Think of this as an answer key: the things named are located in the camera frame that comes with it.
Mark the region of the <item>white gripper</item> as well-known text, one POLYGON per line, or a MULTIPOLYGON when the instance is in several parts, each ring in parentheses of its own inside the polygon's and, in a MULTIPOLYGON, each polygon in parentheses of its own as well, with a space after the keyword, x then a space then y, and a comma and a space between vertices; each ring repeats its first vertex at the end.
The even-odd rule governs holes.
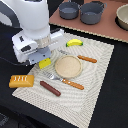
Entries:
POLYGON ((57 28, 44 39, 32 40, 22 31, 12 37, 16 58, 22 65, 33 65, 51 56, 51 52, 64 44, 64 30, 57 28))

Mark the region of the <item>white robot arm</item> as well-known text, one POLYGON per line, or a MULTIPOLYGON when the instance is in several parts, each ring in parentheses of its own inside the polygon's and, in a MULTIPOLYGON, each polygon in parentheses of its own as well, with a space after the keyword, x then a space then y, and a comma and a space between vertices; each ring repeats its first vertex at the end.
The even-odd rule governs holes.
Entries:
POLYGON ((21 31, 12 37, 15 56, 33 65, 64 44, 64 30, 50 31, 47 0, 0 0, 0 22, 21 31))

